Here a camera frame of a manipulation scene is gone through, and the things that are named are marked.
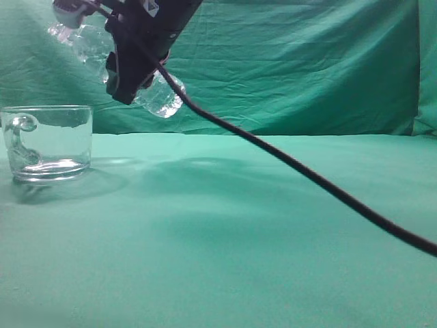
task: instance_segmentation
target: green tablecloth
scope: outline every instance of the green tablecloth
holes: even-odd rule
[[[437,241],[434,139],[267,139]],[[437,327],[435,259],[236,137],[96,135],[53,188],[0,149],[0,327]]]

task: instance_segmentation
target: wrinkled fabric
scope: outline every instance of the wrinkled fabric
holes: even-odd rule
[[[224,133],[186,107],[162,120],[113,101],[46,33],[50,0],[2,0],[0,19],[0,106],[91,105],[97,133]],[[205,0],[167,67],[196,103],[257,134],[410,134],[418,35],[416,0]]]
[[[437,241],[435,139],[266,139]],[[437,322],[435,258],[237,137],[95,135],[89,175],[54,187],[13,183],[5,156],[0,327]]]

